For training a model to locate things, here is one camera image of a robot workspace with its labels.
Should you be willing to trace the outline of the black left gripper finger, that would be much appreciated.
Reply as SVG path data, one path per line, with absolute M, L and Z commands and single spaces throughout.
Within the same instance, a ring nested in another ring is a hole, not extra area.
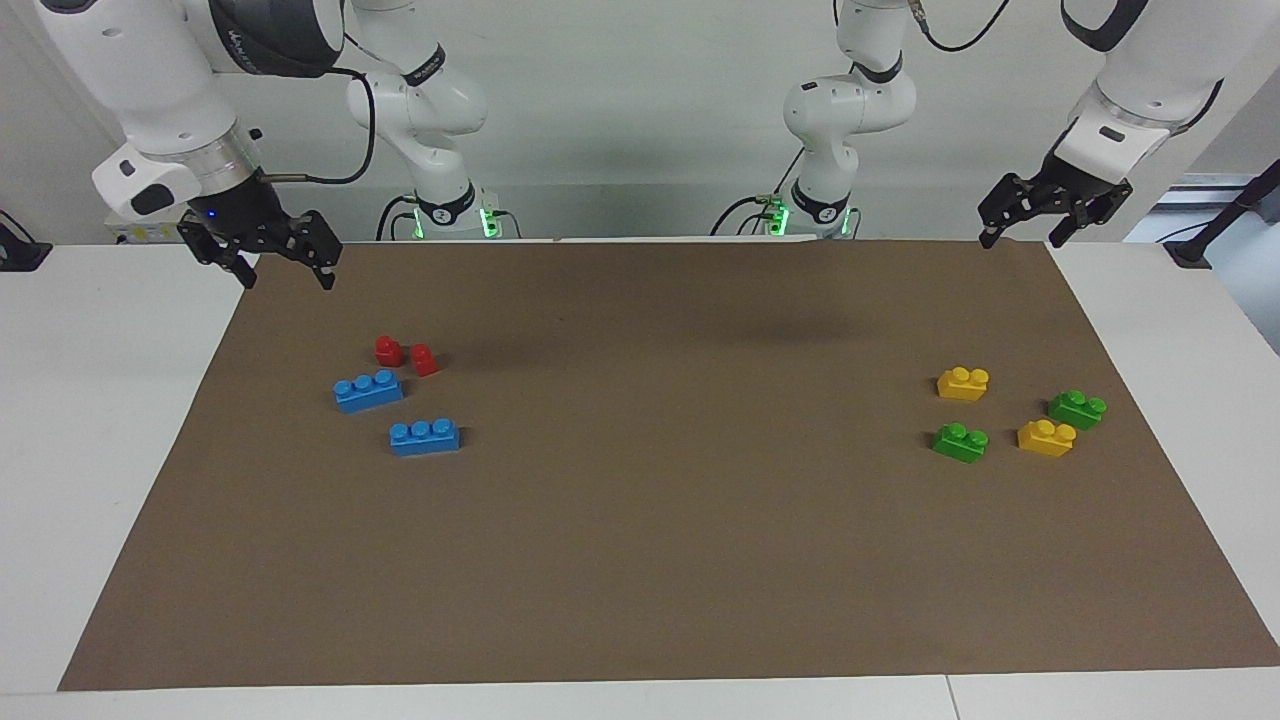
M 1053 249 L 1061 249 L 1078 231 L 1107 223 L 1132 192 L 1133 187 L 1126 181 L 1092 199 L 1060 190 L 1055 195 L 1052 209 L 1061 211 L 1062 219 L 1047 234 L 1048 243 Z
M 1039 217 L 1047 186 L 1039 177 L 1024 179 L 1015 173 L 1000 178 L 977 206 L 982 223 L 979 243 L 992 249 L 1011 227 Z

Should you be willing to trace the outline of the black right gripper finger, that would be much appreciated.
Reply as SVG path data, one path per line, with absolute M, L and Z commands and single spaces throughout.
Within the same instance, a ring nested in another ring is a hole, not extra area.
M 289 260 L 307 266 L 324 291 L 335 283 L 343 245 L 320 211 L 289 219 Z
M 200 222 L 179 222 L 178 232 L 197 263 L 223 269 L 244 290 L 255 287 L 256 270 L 233 243 L 220 243 L 218 237 Z

